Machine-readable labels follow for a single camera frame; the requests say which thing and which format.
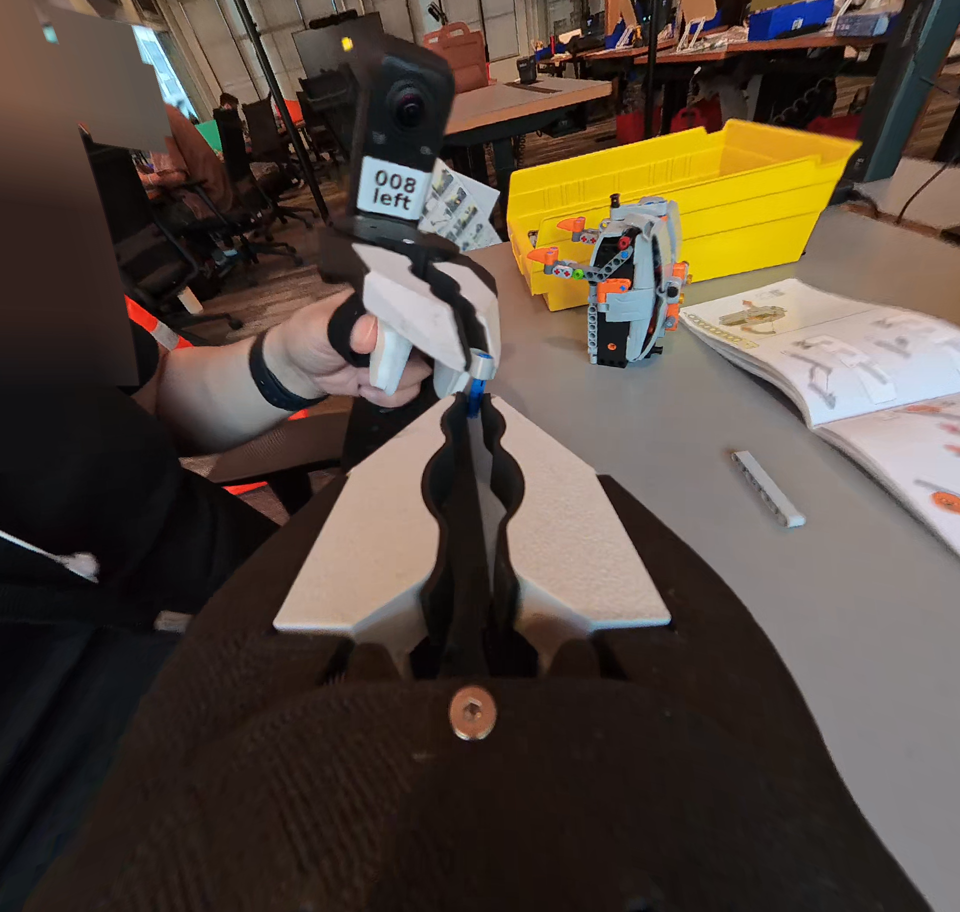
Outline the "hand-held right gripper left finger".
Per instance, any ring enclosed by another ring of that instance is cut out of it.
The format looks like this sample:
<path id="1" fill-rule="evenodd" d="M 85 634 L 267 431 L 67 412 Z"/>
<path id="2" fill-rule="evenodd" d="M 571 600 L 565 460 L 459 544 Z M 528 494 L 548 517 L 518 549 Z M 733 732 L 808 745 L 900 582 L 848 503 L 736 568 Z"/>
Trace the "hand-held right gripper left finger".
<path id="1" fill-rule="evenodd" d="M 346 475 L 274 630 L 380 645 L 411 673 L 410 654 L 427 635 L 419 594 L 440 543 L 423 478 L 446 443 L 441 418 L 455 402 L 440 399 Z"/>

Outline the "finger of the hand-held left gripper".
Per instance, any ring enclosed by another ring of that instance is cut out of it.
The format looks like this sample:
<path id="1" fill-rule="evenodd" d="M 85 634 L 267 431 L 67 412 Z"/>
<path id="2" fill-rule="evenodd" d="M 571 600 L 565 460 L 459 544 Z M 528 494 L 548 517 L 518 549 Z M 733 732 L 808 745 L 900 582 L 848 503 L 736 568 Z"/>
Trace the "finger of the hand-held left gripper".
<path id="1" fill-rule="evenodd" d="M 452 310 L 464 365 L 449 366 L 434 358 L 434 392 L 439 399 L 467 393 L 471 349 L 493 356 L 497 371 L 501 362 L 501 330 L 498 285 L 493 275 L 476 261 L 431 261 L 428 265 L 431 291 Z"/>
<path id="2" fill-rule="evenodd" d="M 382 246 L 352 243 L 351 249 L 366 270 L 359 287 L 366 312 L 439 364 L 467 372 L 453 309 L 414 275 L 412 259 Z"/>

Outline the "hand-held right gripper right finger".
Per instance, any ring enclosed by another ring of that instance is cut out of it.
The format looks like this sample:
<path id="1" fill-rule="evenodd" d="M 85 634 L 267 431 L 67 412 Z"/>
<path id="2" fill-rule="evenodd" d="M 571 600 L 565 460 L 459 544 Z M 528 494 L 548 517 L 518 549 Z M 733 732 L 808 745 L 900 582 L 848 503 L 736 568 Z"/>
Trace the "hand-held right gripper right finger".
<path id="1" fill-rule="evenodd" d="M 499 440 L 523 482 L 506 519 L 518 581 L 511 621 L 546 672 L 567 642 L 608 630 L 666 627 L 671 613 L 594 468 L 502 397 Z"/>

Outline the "grey desk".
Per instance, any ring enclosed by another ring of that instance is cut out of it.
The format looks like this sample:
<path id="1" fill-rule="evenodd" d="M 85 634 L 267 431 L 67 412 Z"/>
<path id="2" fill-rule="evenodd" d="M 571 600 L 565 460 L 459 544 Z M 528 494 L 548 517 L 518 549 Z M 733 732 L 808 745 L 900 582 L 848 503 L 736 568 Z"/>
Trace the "grey desk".
<path id="1" fill-rule="evenodd" d="M 874 830 L 935 910 L 958 910 L 958 558 L 785 399 L 684 328 L 624 369 L 584 357 L 581 309 L 550 313 L 508 244 L 498 395 L 611 475 L 697 552 L 768 635 Z M 747 450 L 806 517 L 775 521 Z"/>

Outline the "person's left hand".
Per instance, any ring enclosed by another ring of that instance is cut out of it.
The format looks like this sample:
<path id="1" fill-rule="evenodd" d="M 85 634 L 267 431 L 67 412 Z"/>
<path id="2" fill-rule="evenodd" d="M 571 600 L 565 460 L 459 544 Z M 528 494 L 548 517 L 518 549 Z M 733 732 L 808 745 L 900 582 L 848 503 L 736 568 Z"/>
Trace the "person's left hand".
<path id="1" fill-rule="evenodd" d="M 396 391 L 388 393 L 373 385 L 367 366 L 350 364 L 330 344 L 330 318 L 353 295 L 352 289 L 334 292 L 272 327 L 263 342 L 266 366 L 287 391 L 302 399 L 327 394 L 389 409 L 413 402 L 433 377 L 433 367 L 420 354 L 410 353 Z"/>

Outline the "brown paper bag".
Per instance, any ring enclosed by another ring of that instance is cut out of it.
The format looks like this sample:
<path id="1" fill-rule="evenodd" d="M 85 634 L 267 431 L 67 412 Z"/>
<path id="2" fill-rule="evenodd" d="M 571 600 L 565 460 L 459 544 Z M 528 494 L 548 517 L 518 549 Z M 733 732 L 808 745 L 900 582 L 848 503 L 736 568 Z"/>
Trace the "brown paper bag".
<path id="1" fill-rule="evenodd" d="M 450 66 L 457 95 L 486 88 L 490 84 L 485 38 L 462 21 L 426 32 L 423 46 L 439 54 Z"/>

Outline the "printed paper sheet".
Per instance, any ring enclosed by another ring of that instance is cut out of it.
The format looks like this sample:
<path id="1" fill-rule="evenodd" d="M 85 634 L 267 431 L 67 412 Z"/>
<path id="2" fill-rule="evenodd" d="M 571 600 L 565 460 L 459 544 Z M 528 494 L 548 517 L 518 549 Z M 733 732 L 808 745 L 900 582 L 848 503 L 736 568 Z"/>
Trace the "printed paper sheet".
<path id="1" fill-rule="evenodd" d="M 501 243 L 491 216 L 498 190 L 456 171 L 437 159 L 417 229 L 453 243 L 469 253 Z"/>

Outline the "black television screen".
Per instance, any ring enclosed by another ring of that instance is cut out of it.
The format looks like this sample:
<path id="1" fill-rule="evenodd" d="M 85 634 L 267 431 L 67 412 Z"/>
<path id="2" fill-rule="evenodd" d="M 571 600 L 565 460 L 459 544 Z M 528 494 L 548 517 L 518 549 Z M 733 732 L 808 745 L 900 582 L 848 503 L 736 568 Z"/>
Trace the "black television screen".
<path id="1" fill-rule="evenodd" d="M 359 14 L 354 9 L 311 20 L 308 28 L 294 31 L 292 40 L 302 73 L 300 78 L 310 79 L 337 71 L 345 61 L 343 39 L 361 38 L 374 31 L 382 31 L 378 11 Z"/>

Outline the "grey background table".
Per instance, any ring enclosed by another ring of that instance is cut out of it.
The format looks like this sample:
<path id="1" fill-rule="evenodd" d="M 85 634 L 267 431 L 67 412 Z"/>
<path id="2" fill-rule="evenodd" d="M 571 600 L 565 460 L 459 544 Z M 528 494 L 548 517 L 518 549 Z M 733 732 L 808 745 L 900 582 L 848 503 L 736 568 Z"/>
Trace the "grey background table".
<path id="1" fill-rule="evenodd" d="M 489 145 L 500 172 L 517 168 L 513 140 L 543 130 L 567 111 L 613 93 L 608 80 L 544 78 L 530 85 L 496 82 L 457 94 L 446 123 L 442 148 Z"/>

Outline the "black floor stand pole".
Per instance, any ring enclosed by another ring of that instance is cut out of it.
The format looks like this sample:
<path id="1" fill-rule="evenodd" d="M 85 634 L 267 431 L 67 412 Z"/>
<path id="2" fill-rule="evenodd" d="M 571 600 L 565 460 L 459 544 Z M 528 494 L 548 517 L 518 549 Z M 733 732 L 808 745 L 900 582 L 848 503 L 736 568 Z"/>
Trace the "black floor stand pole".
<path id="1" fill-rule="evenodd" d="M 281 121 L 283 122 L 284 128 L 290 139 L 290 143 L 294 148 L 294 153 L 301 167 L 304 180 L 310 190 L 316 210 L 318 211 L 318 221 L 324 226 L 328 226 L 330 224 L 329 207 L 322 194 L 314 166 L 309 158 L 306 145 L 299 131 L 299 127 L 295 124 L 295 120 L 282 94 L 281 86 L 264 48 L 258 26 L 251 12 L 249 11 L 246 0 L 232 0 L 232 2 L 238 13 L 241 23 L 246 30 L 247 38 L 256 55 L 258 65 L 261 68 L 267 87 L 270 91 L 270 96 L 277 107 Z"/>

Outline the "black mesh office chair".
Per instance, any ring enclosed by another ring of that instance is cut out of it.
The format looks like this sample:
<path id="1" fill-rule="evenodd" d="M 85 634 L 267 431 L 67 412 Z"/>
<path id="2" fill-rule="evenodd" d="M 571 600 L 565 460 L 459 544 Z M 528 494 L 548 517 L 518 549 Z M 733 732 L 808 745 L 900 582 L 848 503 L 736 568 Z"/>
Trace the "black mesh office chair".
<path id="1" fill-rule="evenodd" d="M 294 208 L 282 196 L 299 188 L 303 174 L 294 160 L 285 134 L 277 126 L 269 100 L 245 104 L 245 117 L 233 105 L 214 109 L 213 119 L 221 143 L 222 163 L 237 205 L 233 216 L 242 229 L 247 261 L 261 256 L 291 258 L 296 267 L 305 259 L 294 246 L 277 240 L 273 227 L 288 221 L 312 230 L 318 213 L 312 208 Z"/>

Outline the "grey orange toy robot model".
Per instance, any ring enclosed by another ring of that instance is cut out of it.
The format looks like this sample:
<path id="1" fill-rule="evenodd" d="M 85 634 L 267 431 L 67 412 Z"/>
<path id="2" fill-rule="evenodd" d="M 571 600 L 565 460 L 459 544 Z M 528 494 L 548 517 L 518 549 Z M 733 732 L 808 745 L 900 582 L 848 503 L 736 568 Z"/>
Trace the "grey orange toy robot model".
<path id="1" fill-rule="evenodd" d="M 574 243 L 592 246 L 588 262 L 561 258 L 558 246 L 533 248 L 527 258 L 548 277 L 588 286 L 586 349 L 592 365 L 624 369 L 664 351 L 678 329 L 690 264 L 680 258 L 683 230 L 673 198 L 621 203 L 610 196 L 609 215 L 596 227 L 584 216 L 558 227 Z"/>

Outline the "black wristband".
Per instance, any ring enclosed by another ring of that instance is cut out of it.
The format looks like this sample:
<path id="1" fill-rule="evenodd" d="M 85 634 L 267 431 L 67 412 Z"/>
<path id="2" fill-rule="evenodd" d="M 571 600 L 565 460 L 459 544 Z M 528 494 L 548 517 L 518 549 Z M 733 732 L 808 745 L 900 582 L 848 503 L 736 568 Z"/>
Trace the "black wristband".
<path id="1" fill-rule="evenodd" d="M 323 393 L 316 398 L 306 398 L 283 385 L 282 381 L 272 372 L 265 359 L 264 347 L 267 334 L 267 331 L 259 333 L 253 340 L 247 354 L 248 372 L 261 398 L 271 407 L 290 415 L 305 412 L 307 409 L 329 399 L 330 395 L 328 393 Z"/>

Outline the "light grey toy beam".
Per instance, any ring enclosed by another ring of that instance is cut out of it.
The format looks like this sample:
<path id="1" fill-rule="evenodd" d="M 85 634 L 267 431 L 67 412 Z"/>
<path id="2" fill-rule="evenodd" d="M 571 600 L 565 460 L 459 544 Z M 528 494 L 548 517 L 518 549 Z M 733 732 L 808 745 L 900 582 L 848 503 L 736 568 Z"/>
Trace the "light grey toy beam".
<path id="1" fill-rule="evenodd" d="M 805 515 L 750 451 L 733 451 L 730 460 L 780 526 L 795 529 L 807 523 Z"/>

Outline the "white earphone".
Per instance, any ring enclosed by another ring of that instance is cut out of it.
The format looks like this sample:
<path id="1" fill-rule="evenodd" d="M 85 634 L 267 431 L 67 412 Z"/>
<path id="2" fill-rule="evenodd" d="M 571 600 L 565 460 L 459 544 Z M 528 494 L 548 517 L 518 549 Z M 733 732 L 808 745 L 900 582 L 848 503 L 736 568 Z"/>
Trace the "white earphone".
<path id="1" fill-rule="evenodd" d="M 5 531 L 1 531 L 1 539 L 12 546 L 50 561 L 87 582 L 93 584 L 99 582 L 100 563 L 96 556 L 91 553 L 78 552 L 58 555 Z"/>

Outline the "person's black clothing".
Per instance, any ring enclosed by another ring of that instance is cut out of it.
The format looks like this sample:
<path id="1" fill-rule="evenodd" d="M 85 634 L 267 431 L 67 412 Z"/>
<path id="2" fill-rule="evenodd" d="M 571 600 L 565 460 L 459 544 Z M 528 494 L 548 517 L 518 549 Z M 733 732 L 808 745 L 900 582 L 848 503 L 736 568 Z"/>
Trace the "person's black clothing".
<path id="1" fill-rule="evenodd" d="M 2 538 L 2 910 L 77 832 L 141 697 L 195 616 L 278 526 L 185 469 L 126 390 L 2 387 L 2 532 L 91 554 L 97 581 Z"/>

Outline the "yellow plastic bin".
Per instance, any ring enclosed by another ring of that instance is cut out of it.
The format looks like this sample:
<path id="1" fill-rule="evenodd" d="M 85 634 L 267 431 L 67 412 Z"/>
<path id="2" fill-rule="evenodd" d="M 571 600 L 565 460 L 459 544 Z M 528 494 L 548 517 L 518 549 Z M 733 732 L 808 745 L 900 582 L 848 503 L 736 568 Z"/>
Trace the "yellow plastic bin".
<path id="1" fill-rule="evenodd" d="M 582 306 L 587 285 L 559 280 L 529 258 L 556 247 L 585 262 L 572 221 L 595 228 L 610 197 L 677 203 L 680 259 L 692 282 L 724 279 L 800 259 L 859 142 L 805 130 L 732 120 L 525 168 L 510 180 L 507 226 L 519 271 L 550 311 Z"/>

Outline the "open instruction booklet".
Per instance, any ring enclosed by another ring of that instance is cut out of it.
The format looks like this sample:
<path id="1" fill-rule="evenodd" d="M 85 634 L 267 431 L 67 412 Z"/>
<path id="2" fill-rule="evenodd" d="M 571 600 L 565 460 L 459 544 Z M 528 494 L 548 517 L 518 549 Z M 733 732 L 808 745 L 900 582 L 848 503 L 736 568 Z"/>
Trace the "open instruction booklet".
<path id="1" fill-rule="evenodd" d="M 795 278 L 686 306 L 679 318 L 779 390 L 958 555 L 958 326 Z"/>

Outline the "dark teal metal column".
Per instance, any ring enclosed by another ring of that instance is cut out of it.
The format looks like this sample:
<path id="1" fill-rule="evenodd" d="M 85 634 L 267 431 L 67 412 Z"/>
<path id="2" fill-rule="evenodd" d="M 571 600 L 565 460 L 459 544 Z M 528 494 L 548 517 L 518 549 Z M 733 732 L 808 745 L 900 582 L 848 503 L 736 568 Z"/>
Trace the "dark teal metal column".
<path id="1" fill-rule="evenodd" d="M 844 178 L 855 184 L 891 178 L 949 54 L 959 0 L 904 0 L 889 33 L 865 106 L 860 146 Z"/>

